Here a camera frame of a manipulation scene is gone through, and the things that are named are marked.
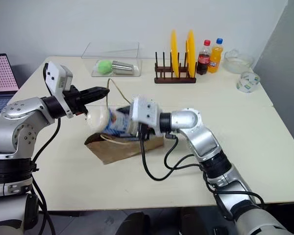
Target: plastic bottle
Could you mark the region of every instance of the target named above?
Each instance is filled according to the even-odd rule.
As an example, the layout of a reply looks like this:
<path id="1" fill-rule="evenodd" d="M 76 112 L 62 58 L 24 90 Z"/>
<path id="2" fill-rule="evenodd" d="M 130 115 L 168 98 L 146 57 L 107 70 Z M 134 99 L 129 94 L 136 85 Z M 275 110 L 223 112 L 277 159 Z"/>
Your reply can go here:
<path id="1" fill-rule="evenodd" d="M 129 124 L 128 115 L 111 110 L 106 106 L 90 109 L 86 120 L 92 132 L 110 135 L 125 133 Z"/>
<path id="2" fill-rule="evenodd" d="M 201 49 L 198 56 L 197 73 L 200 75 L 206 74 L 210 62 L 210 40 L 204 41 L 204 47 Z"/>
<path id="3" fill-rule="evenodd" d="M 223 51 L 222 42 L 223 42 L 223 39 L 218 38 L 216 44 L 212 47 L 212 52 L 210 55 L 210 63 L 208 66 L 208 72 L 214 73 L 218 71 L 218 67 L 221 60 L 221 53 Z"/>

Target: white bottle cap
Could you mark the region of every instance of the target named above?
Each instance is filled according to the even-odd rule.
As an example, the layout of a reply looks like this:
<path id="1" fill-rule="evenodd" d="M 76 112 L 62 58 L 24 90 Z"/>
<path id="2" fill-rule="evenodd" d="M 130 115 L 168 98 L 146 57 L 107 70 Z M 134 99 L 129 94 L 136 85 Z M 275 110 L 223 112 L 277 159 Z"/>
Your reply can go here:
<path id="1" fill-rule="evenodd" d="M 94 133 L 101 133 L 110 120 L 110 111 L 106 106 L 96 106 L 88 109 L 87 124 Z"/>

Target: tape roll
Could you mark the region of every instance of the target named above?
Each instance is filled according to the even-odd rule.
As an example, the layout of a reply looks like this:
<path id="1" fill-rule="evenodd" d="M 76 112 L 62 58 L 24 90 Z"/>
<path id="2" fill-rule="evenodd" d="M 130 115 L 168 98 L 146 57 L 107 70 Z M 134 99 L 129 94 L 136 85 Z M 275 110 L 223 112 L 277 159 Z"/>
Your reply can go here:
<path id="1" fill-rule="evenodd" d="M 260 82 L 260 77 L 253 72 L 243 72 L 241 79 L 237 82 L 236 88 L 241 92 L 251 93 Z"/>

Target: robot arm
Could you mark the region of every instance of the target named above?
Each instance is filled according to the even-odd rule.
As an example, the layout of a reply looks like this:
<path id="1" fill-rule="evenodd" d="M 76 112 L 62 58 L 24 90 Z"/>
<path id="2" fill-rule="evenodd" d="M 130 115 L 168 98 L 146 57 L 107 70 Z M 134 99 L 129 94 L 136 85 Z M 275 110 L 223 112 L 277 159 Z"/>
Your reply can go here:
<path id="1" fill-rule="evenodd" d="M 290 233 L 267 211 L 259 208 L 235 166 L 228 160 L 213 133 L 202 123 L 200 112 L 184 109 L 163 113 L 156 103 L 142 97 L 134 98 L 130 108 L 133 122 L 154 129 L 155 134 L 181 133 L 204 172 L 207 186 L 215 190 L 214 197 L 223 216 L 235 222 L 241 235 L 289 235 Z"/>
<path id="2" fill-rule="evenodd" d="M 109 92 L 103 87 L 78 91 L 71 85 L 72 73 L 53 62 L 45 64 L 44 77 L 52 96 L 13 102 L 0 114 L 0 234 L 23 234 L 37 223 L 38 198 L 28 192 L 38 133 L 55 118 L 87 114 L 85 104 Z"/>

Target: cable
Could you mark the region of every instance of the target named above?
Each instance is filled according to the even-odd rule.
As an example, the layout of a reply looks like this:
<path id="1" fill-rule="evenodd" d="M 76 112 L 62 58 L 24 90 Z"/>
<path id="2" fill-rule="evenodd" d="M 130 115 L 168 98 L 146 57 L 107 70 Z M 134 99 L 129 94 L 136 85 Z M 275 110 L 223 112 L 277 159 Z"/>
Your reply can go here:
<path id="1" fill-rule="evenodd" d="M 147 167 L 146 157 L 145 157 L 145 147 L 144 147 L 144 140 L 143 140 L 143 139 L 140 140 L 140 145 L 141 145 L 141 152 L 142 152 L 142 160 L 143 160 L 143 166 L 144 166 L 144 169 L 145 169 L 147 175 L 148 175 L 150 178 L 152 178 L 153 180 L 155 180 L 155 181 L 162 181 L 162 180 L 167 179 L 167 178 L 172 174 L 172 172 L 173 172 L 174 170 L 177 170 L 177 166 L 178 166 L 182 161 L 184 161 L 185 159 L 187 159 L 187 158 L 193 156 L 193 154 L 186 155 L 185 157 L 181 158 L 181 159 L 180 159 L 180 160 L 174 165 L 174 167 L 172 167 L 172 169 L 171 169 L 171 170 L 170 170 L 170 171 L 169 171 L 164 177 L 162 177 L 162 178 L 156 178 L 156 177 L 154 177 L 154 176 L 151 174 L 151 172 L 149 171 L 149 169 L 148 169 L 148 167 Z"/>
<path id="2" fill-rule="evenodd" d="M 162 177 L 162 178 L 156 178 L 156 177 L 154 177 L 154 176 L 151 174 L 151 172 L 149 171 L 149 169 L 148 169 L 148 167 L 147 167 L 147 163 L 146 163 L 144 140 L 141 140 L 141 141 L 140 141 L 144 169 L 145 169 L 147 175 L 148 175 L 150 178 L 152 178 L 153 180 L 156 180 L 156 181 L 162 181 L 162 180 L 165 180 L 165 179 L 167 179 L 167 178 L 172 174 L 172 172 L 173 172 L 174 170 L 184 169 L 184 168 L 191 167 L 191 166 L 198 166 L 198 167 L 200 167 L 199 164 L 188 164 L 188 165 L 184 165 L 184 166 L 180 166 L 180 167 L 178 167 L 178 165 L 179 165 L 182 161 L 184 161 L 186 158 L 194 156 L 193 154 L 189 154 L 189 155 L 186 155 L 185 157 L 181 158 L 181 159 L 180 159 L 180 160 L 174 165 L 174 167 L 170 167 L 170 166 L 168 165 L 168 163 L 167 163 L 168 156 L 169 156 L 169 154 L 171 154 L 171 152 L 175 149 L 175 147 L 176 147 L 177 144 L 178 144 L 178 137 L 177 137 L 177 136 L 174 136 L 173 139 L 175 139 L 175 143 L 174 143 L 174 145 L 169 149 L 169 151 L 166 153 L 166 155 L 165 155 L 165 157 L 164 157 L 164 165 L 166 166 L 166 168 L 170 169 L 170 171 L 169 171 L 164 177 Z M 250 192 L 250 191 L 218 191 L 217 189 L 216 189 L 216 190 L 212 190 L 212 189 L 210 188 L 210 184 L 209 184 L 209 182 L 208 182 L 207 175 L 206 175 L 205 172 L 203 172 L 203 178 L 204 178 L 204 181 L 205 181 L 205 183 L 206 183 L 206 186 L 207 186 L 208 190 L 209 190 L 211 193 L 215 194 L 215 195 L 218 195 L 218 194 L 245 194 L 245 195 L 249 195 L 249 196 L 254 196 L 254 197 L 256 197 L 256 198 L 259 199 L 260 204 L 261 204 L 261 208 L 264 209 L 264 207 L 265 207 L 265 202 L 264 202 L 263 198 L 262 198 L 260 195 L 254 193 L 254 192 Z"/>
<path id="3" fill-rule="evenodd" d="M 43 207 L 44 207 L 43 203 L 42 203 L 40 200 L 38 200 L 38 205 L 40 206 L 40 208 L 43 208 Z M 45 212 L 45 215 L 46 215 L 46 217 L 47 217 L 47 221 L 48 221 L 49 226 L 50 226 L 50 229 L 51 229 L 51 234 L 52 234 L 52 235 L 56 235 L 56 233 L 55 233 L 55 228 L 54 228 L 54 225 L 53 225 L 53 223 L 52 223 L 52 220 L 51 220 L 51 218 L 50 218 L 50 215 L 49 215 L 48 211 Z"/>
<path id="4" fill-rule="evenodd" d="M 119 87 L 117 86 L 117 84 L 111 78 L 109 78 L 108 81 L 107 81 L 107 89 L 109 89 L 109 82 L 110 81 L 112 81 L 113 84 L 116 86 L 116 88 L 118 89 L 118 91 L 121 94 L 121 96 L 123 97 L 123 99 L 125 99 L 129 104 L 131 104 L 131 102 L 129 102 L 128 99 L 125 98 L 125 96 L 123 95 L 123 93 L 121 92 L 121 90 L 119 89 Z M 106 107 L 108 108 L 108 94 L 106 96 Z"/>
<path id="5" fill-rule="evenodd" d="M 43 195 L 43 192 L 40 190 L 40 188 L 38 187 L 38 184 L 37 182 L 35 181 L 34 177 L 32 176 L 32 179 L 33 179 L 33 185 L 34 187 L 36 188 L 40 198 L 41 198 L 41 201 L 42 201 L 42 204 L 44 205 L 44 208 L 42 208 L 42 211 L 44 213 L 44 217 L 43 217 L 43 223 L 41 225 L 41 228 L 40 228 L 40 231 L 39 231 L 39 235 L 42 235 L 43 234 L 43 231 L 44 231 L 44 228 L 45 228 L 45 225 L 46 225 L 46 220 L 47 220 L 47 215 L 46 213 L 48 213 L 48 210 L 47 210 L 47 202 L 45 200 L 45 197 Z"/>
<path id="6" fill-rule="evenodd" d="M 215 195 L 218 195 L 218 194 L 245 194 L 245 195 L 249 195 L 249 196 L 254 196 L 254 197 L 257 197 L 258 200 L 260 201 L 261 208 L 262 209 L 265 208 L 265 202 L 264 202 L 263 198 L 260 195 L 254 193 L 254 192 L 250 192 L 250 191 L 218 191 L 217 189 L 213 190 L 213 189 L 210 188 L 210 184 L 208 182 L 207 175 L 206 175 L 205 172 L 203 173 L 202 176 L 203 176 L 203 179 L 204 179 L 204 181 L 206 183 L 206 186 L 207 186 L 208 190 L 211 193 L 213 193 Z"/>
<path id="7" fill-rule="evenodd" d="M 44 78 L 45 78 L 45 73 L 46 73 L 46 66 L 44 67 L 44 70 L 43 70 L 43 75 L 44 75 Z M 52 95 L 51 93 L 51 90 L 49 89 L 49 87 L 47 86 L 46 84 L 46 88 L 48 89 L 48 92 L 50 95 Z M 60 127 L 61 127 L 61 118 L 58 118 L 58 123 L 57 123 L 57 128 L 55 129 L 53 135 L 50 137 L 50 139 L 38 150 L 38 152 L 36 153 L 35 157 L 33 158 L 33 162 L 35 163 L 38 159 L 38 157 L 40 156 L 40 154 L 44 151 L 44 149 L 53 141 L 53 139 L 56 137 L 56 135 L 58 134 L 59 130 L 60 130 Z M 43 217 L 43 222 L 42 222 L 42 225 L 40 227 L 40 231 L 39 231 L 39 235 L 42 235 L 43 232 L 44 232 L 44 229 L 45 229 L 45 226 L 46 226 L 46 221 L 48 221 L 49 223 L 49 226 L 50 226 L 50 229 L 51 229 L 51 233 L 53 235 L 55 235 L 55 229 L 54 229 L 54 225 L 52 223 L 52 220 L 49 216 L 49 213 L 48 213 L 48 210 L 47 210 L 47 202 L 45 200 L 45 197 L 42 193 L 42 191 L 40 190 L 40 188 L 38 187 L 38 184 L 36 183 L 34 177 L 32 176 L 32 179 L 33 179 L 33 185 L 34 187 L 36 188 L 40 198 L 42 201 L 39 200 L 39 206 L 41 208 L 41 210 L 43 211 L 44 213 L 44 217 Z M 31 189 L 31 192 L 33 194 L 35 194 L 35 190 L 32 188 Z"/>
<path id="8" fill-rule="evenodd" d="M 114 140 L 111 140 L 111 139 L 109 139 L 109 137 L 107 137 L 107 135 L 105 135 L 105 134 L 100 134 L 100 137 L 101 137 L 102 139 L 104 139 L 105 141 L 109 141 L 109 142 L 111 142 L 111 143 L 116 143 L 116 144 L 120 144 L 120 145 L 129 145 L 129 144 L 132 144 L 131 141 L 129 141 L 129 142 L 120 142 L 120 141 L 114 141 Z"/>
<path id="9" fill-rule="evenodd" d="M 44 149 L 53 141 L 53 139 L 56 137 L 56 135 L 58 134 L 59 130 L 61 127 L 61 119 L 58 118 L 58 124 L 57 124 L 57 128 L 55 129 L 55 132 L 53 133 L 53 135 L 50 137 L 50 139 L 44 144 L 44 146 L 41 147 L 41 149 L 39 149 L 39 151 L 36 153 L 35 157 L 33 158 L 33 162 L 35 163 L 39 157 L 39 155 L 44 151 Z"/>
<path id="10" fill-rule="evenodd" d="M 175 139 L 175 143 L 172 146 L 172 148 L 170 148 L 169 151 L 166 153 L 165 158 L 164 158 L 165 167 L 168 168 L 168 169 L 170 169 L 170 170 L 172 170 L 173 167 L 171 167 L 171 166 L 168 165 L 167 159 L 168 159 L 168 156 L 172 153 L 172 151 L 175 149 L 175 147 L 178 144 L 178 137 L 176 135 L 173 135 L 173 139 Z M 188 157 L 192 157 L 192 156 L 194 156 L 194 154 L 186 155 L 187 158 Z M 181 170 L 181 169 L 185 169 L 185 168 L 188 168 L 188 167 L 191 167 L 191 166 L 198 166 L 198 167 L 200 167 L 199 164 L 188 164 L 188 165 L 176 167 L 175 170 Z"/>

